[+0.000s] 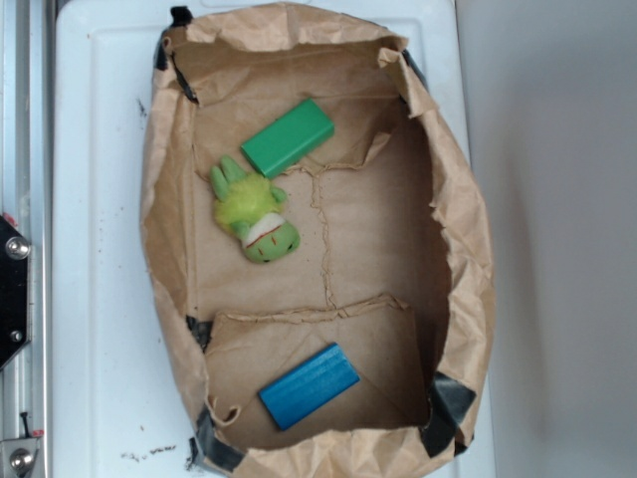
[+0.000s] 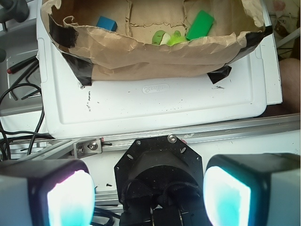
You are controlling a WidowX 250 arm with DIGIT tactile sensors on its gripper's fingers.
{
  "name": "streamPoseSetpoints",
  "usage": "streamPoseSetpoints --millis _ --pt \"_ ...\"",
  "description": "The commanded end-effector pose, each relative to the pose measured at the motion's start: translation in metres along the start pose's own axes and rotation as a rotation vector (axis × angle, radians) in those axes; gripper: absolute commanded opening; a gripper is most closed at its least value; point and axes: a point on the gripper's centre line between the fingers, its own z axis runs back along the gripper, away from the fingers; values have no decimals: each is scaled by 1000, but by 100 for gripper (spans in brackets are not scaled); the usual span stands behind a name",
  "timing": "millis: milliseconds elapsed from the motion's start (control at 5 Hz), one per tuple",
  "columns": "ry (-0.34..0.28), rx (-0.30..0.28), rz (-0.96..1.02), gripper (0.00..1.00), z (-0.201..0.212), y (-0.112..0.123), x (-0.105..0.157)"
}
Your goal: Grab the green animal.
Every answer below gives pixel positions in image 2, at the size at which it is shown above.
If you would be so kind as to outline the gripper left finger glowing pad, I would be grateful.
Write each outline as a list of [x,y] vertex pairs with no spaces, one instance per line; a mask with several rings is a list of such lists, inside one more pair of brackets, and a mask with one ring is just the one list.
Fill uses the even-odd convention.
[[3,161],[2,226],[88,226],[95,185],[81,160]]

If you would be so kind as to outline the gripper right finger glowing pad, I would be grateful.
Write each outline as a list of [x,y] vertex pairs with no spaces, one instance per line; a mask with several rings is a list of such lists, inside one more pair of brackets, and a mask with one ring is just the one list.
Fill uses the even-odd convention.
[[203,197],[214,226],[299,226],[301,157],[214,155],[204,175]]

